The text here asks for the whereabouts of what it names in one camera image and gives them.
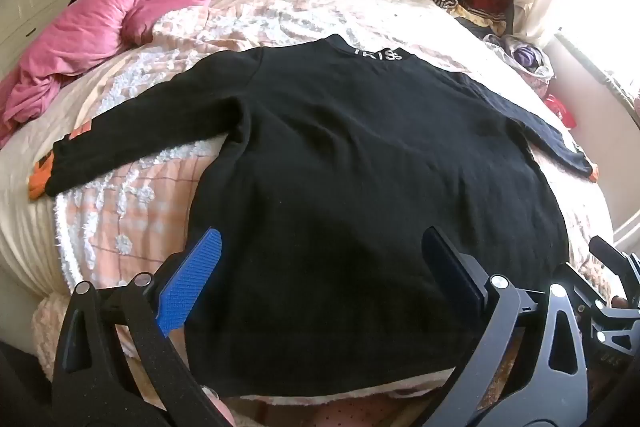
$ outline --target bed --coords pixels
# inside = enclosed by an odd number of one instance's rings
[[[155,271],[180,251],[199,175],[216,158],[225,136],[165,150],[55,199],[29,203],[27,178],[53,141],[209,54],[287,46],[334,33],[356,48],[401,47],[444,70],[462,71],[539,115],[562,133],[568,147],[575,147],[562,123],[524,81],[430,0],[213,0],[208,7],[168,13],[155,24],[152,42],[66,85],[43,116],[22,127],[0,150],[0,275],[15,286],[11,303],[0,300],[2,340],[36,351],[50,374],[69,290],[81,280],[99,287],[124,284],[140,271]],[[588,251],[593,235],[612,241],[600,188],[542,152],[532,153],[564,216],[572,265],[607,298],[623,295],[618,279]],[[42,298],[33,318],[33,340],[29,321],[16,321],[15,314],[20,307],[22,317],[30,314]],[[179,336],[175,342],[180,344]],[[124,344],[134,355],[126,338]],[[375,391],[433,387],[446,376]],[[278,400],[270,397],[271,403]]]

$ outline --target bed sheet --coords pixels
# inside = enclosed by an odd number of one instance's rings
[[[356,48],[402,47],[437,67],[462,71],[539,115],[562,132],[569,147],[575,146],[558,118],[520,77],[430,0],[213,0],[209,8],[165,15],[154,27],[151,44],[115,57],[65,87],[43,117],[27,124],[0,151],[0,166],[10,171],[9,180],[4,176],[0,181],[0,251],[5,265],[41,295],[63,295],[83,279],[106,287],[126,283],[140,271],[155,271],[169,254],[182,249],[194,188],[224,136],[142,158],[64,192],[53,202],[42,198],[28,204],[26,180],[34,162],[83,121],[170,80],[206,55],[287,46],[332,33]],[[571,263],[607,297],[621,295],[617,278],[588,252],[591,236],[612,240],[601,190],[541,152],[533,154],[562,210]],[[10,220],[5,222],[4,215]],[[47,319],[35,324],[41,333],[49,327]],[[40,347],[54,349],[53,338],[49,335],[47,346]],[[129,353],[134,355],[132,346]],[[433,387],[446,376],[424,383]],[[395,389],[417,383],[405,382]]]

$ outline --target silver screw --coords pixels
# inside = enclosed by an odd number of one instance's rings
[[[136,286],[144,287],[151,282],[151,274],[150,273],[139,273],[133,279],[133,284]]]
[[[552,284],[551,285],[551,293],[553,293],[553,295],[555,295],[556,297],[566,297],[566,290],[559,284]]]
[[[509,285],[509,281],[502,275],[494,275],[493,277],[491,277],[491,284],[493,284],[496,288],[504,290]]]
[[[78,286],[76,286],[76,293],[79,293],[80,295],[85,294],[89,291],[89,283],[87,281],[82,281],[81,283],[78,283]]]

